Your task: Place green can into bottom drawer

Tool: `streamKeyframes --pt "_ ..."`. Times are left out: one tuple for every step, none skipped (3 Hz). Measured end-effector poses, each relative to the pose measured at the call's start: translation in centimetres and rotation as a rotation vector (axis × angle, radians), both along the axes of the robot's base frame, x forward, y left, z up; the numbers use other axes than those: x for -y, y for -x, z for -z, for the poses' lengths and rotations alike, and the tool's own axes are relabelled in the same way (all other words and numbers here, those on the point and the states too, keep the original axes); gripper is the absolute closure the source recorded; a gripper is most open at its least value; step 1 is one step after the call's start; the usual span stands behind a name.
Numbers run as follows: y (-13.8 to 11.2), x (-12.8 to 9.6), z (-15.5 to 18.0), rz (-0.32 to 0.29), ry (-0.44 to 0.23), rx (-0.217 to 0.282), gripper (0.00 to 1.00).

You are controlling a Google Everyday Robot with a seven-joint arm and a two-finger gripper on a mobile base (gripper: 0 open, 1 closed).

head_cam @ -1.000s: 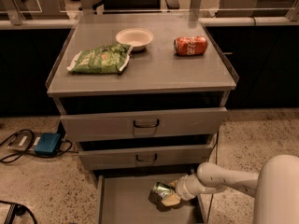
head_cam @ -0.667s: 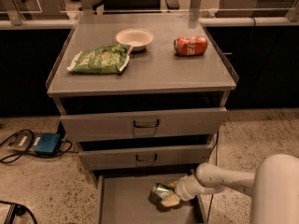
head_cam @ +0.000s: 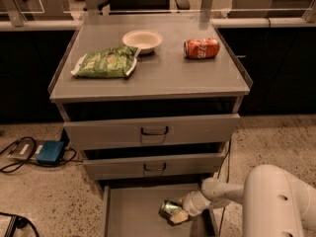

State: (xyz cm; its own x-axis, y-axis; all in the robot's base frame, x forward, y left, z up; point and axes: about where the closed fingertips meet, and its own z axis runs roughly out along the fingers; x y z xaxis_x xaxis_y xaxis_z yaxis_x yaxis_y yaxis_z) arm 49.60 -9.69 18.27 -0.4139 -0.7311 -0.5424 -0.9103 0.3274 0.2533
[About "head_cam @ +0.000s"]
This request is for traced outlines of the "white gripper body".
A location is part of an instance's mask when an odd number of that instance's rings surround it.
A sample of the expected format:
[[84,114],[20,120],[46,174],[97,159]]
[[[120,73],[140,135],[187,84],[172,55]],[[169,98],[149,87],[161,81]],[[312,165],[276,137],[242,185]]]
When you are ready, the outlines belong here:
[[201,191],[193,191],[183,199],[182,208],[189,216],[198,216],[210,206],[211,201]]

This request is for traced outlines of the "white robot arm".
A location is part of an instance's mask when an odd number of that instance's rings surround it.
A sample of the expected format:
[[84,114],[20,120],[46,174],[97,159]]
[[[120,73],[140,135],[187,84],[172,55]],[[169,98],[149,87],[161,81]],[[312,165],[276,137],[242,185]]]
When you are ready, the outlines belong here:
[[255,167],[242,185],[207,178],[179,201],[164,201],[161,211],[179,224],[231,201],[242,205],[243,237],[304,237],[316,230],[316,189],[274,165]]

